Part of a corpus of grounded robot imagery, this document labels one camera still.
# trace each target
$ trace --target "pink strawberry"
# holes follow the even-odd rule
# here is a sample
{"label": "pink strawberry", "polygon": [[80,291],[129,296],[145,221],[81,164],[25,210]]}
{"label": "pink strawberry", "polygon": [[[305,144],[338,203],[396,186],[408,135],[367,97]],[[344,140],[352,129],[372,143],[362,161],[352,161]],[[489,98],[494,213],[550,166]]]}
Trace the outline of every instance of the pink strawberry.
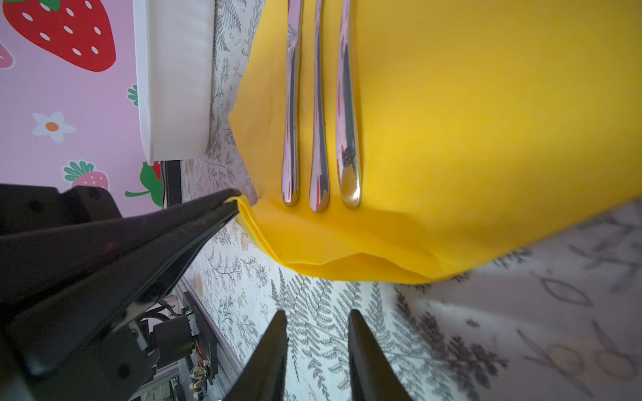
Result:
{"label": "pink strawberry", "polygon": [[3,12],[23,37],[80,68],[104,71],[116,61],[100,0],[11,0],[3,2]]}
{"label": "pink strawberry", "polygon": [[13,67],[13,55],[9,52],[2,42],[0,42],[0,70]]}
{"label": "pink strawberry", "polygon": [[109,191],[109,180],[105,173],[94,171],[94,165],[80,160],[78,163],[69,162],[69,166],[63,167],[65,180],[71,181],[71,187],[83,185],[86,187],[101,187]]}

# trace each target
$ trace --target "flower petal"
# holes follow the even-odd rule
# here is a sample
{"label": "flower petal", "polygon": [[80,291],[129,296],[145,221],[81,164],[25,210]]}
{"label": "flower petal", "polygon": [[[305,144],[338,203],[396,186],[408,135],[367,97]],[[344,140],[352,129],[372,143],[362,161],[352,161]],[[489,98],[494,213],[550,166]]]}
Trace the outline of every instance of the flower petal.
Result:
{"label": "flower petal", "polygon": [[33,119],[36,120],[38,124],[45,125],[46,123],[49,122],[49,117],[47,117],[44,114],[39,114],[39,113],[31,113],[33,116]]}
{"label": "flower petal", "polygon": [[50,131],[44,127],[44,125],[38,125],[36,128],[33,129],[33,134],[36,135],[37,137],[43,137],[45,135],[49,135]]}
{"label": "flower petal", "polygon": [[59,131],[62,132],[62,133],[72,133],[72,132],[76,131],[76,128],[72,127],[69,124],[62,123],[60,125]]}
{"label": "flower petal", "polygon": [[50,133],[51,139],[53,139],[56,143],[61,144],[62,143],[62,132],[56,131]]}
{"label": "flower petal", "polygon": [[65,122],[65,117],[62,116],[62,112],[55,112],[54,114],[51,114],[50,119],[52,123],[56,123],[58,125]]}

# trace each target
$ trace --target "tablecloth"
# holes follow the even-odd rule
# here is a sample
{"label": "tablecloth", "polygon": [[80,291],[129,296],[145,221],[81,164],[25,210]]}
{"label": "tablecloth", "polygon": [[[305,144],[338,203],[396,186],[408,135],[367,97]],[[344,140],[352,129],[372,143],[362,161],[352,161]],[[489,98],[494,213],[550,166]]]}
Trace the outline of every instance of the tablecloth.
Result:
{"label": "tablecloth", "polygon": [[[184,201],[228,187],[257,201],[227,115],[263,5],[217,0],[210,145],[182,162]],[[430,285],[304,277],[234,222],[186,277],[243,363],[286,311],[287,401],[350,399],[353,308],[415,400],[632,400],[642,393],[641,269],[638,200]]]}

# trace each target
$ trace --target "strawberry print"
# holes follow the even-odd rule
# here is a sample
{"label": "strawberry print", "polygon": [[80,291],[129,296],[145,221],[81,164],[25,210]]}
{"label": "strawberry print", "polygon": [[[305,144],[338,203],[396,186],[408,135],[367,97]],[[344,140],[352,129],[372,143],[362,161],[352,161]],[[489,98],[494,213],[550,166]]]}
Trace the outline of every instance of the strawberry print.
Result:
{"label": "strawberry print", "polygon": [[13,55],[2,42],[0,42],[0,70],[7,70],[13,67]]}
{"label": "strawberry print", "polygon": [[3,12],[23,37],[80,68],[104,71],[116,61],[100,0],[5,0]]}
{"label": "strawberry print", "polygon": [[150,194],[152,196],[152,201],[156,205],[162,207],[162,180],[161,180],[161,165],[156,162],[153,167],[143,162],[143,168],[141,169],[141,184],[147,189],[143,192],[129,192],[125,191],[125,196],[133,198],[134,196],[142,196]]}
{"label": "strawberry print", "polygon": [[84,160],[69,162],[68,166],[62,168],[67,181],[71,181],[71,187],[83,185],[85,187],[100,187],[109,191],[109,180],[105,173],[94,170],[94,165]]}

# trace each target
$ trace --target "green stem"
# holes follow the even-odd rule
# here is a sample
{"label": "green stem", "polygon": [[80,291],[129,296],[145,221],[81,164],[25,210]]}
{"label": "green stem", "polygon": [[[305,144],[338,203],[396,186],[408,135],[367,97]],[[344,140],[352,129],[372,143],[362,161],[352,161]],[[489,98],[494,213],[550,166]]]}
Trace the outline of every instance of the green stem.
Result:
{"label": "green stem", "polygon": [[145,195],[145,194],[148,194],[148,193],[150,193],[150,192],[149,191],[145,191],[145,192],[129,192],[129,191],[125,191],[125,196],[129,196],[131,198],[132,196],[140,196],[140,195]]}

